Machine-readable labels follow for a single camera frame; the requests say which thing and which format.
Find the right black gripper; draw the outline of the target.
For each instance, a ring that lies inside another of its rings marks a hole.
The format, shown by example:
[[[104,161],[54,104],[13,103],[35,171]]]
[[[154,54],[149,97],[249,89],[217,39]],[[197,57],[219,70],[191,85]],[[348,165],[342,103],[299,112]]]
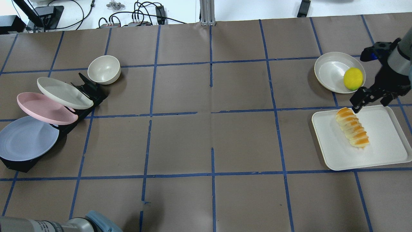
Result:
[[[380,100],[381,104],[389,104],[399,96],[411,90],[411,82],[406,75],[399,74],[389,66],[382,66],[375,75],[375,82],[369,88],[360,87],[350,98],[352,111],[357,114],[362,107]]]

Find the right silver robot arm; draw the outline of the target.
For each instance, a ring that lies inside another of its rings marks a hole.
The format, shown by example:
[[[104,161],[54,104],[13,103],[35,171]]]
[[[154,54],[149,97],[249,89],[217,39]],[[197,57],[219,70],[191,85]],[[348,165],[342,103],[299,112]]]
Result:
[[[380,100],[384,107],[411,90],[412,30],[393,42],[376,42],[365,48],[360,56],[362,62],[378,60],[382,66],[369,87],[360,87],[350,98],[352,110],[358,113],[362,107]]]

